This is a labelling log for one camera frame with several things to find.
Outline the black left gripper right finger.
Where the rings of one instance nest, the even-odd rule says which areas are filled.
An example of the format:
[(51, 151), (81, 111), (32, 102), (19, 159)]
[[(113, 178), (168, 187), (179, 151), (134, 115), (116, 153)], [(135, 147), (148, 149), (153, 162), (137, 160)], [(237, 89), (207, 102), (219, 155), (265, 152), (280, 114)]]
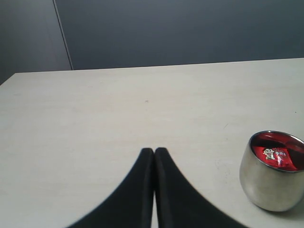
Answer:
[(155, 150), (155, 194), (160, 228), (244, 228), (188, 182), (166, 148)]

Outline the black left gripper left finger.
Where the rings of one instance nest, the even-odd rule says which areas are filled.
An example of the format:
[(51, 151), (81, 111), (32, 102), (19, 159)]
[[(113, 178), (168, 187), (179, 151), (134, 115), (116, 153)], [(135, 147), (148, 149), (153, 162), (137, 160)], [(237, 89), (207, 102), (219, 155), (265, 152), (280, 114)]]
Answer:
[(154, 197), (154, 152), (141, 149), (112, 194), (71, 228), (150, 228)]

